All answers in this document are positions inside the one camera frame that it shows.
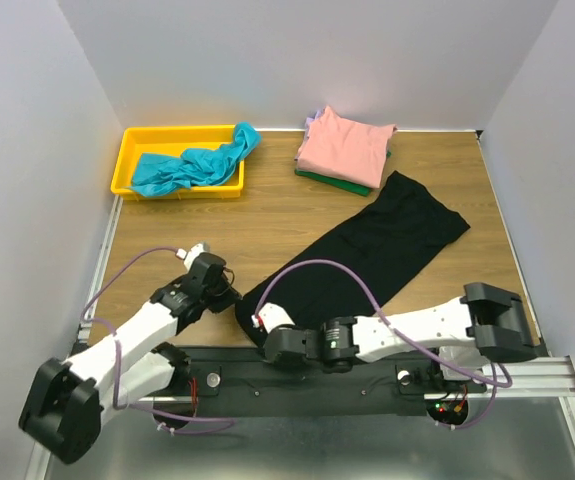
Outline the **black t-shirt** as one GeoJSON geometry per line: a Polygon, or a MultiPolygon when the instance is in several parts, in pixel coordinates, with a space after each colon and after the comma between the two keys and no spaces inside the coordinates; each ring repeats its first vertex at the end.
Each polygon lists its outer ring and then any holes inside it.
{"type": "Polygon", "coordinates": [[[296,325],[307,329],[336,317],[371,316],[373,307],[341,265],[355,272],[378,304],[385,305],[469,228],[421,183],[394,172],[372,203],[294,257],[298,269],[276,286],[264,280],[246,293],[235,305],[236,321],[262,346],[266,335],[252,325],[261,298],[281,306],[296,325]]]}

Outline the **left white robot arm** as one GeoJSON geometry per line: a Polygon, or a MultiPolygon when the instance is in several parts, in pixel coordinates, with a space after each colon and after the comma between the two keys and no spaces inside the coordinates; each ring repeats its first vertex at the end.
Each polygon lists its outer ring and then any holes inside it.
{"type": "Polygon", "coordinates": [[[18,426],[63,463],[78,461],[111,419],[151,393],[187,388],[190,404],[197,404],[189,356],[169,340],[240,295],[223,258],[202,245],[177,255],[186,273],[157,289],[128,321],[94,346],[65,360],[51,358],[36,371],[18,426]]]}

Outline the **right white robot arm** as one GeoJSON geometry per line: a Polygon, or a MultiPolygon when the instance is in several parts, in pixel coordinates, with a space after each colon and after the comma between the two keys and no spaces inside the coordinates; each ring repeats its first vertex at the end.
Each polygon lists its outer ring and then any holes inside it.
{"type": "Polygon", "coordinates": [[[267,303],[252,324],[266,333],[264,356],[272,364],[347,373],[356,365],[418,352],[431,360],[427,378],[439,390],[464,379],[484,383],[485,366],[537,357],[520,295],[486,283],[467,284],[463,296],[426,309],[336,317],[316,329],[296,326],[282,307],[267,303]]]}

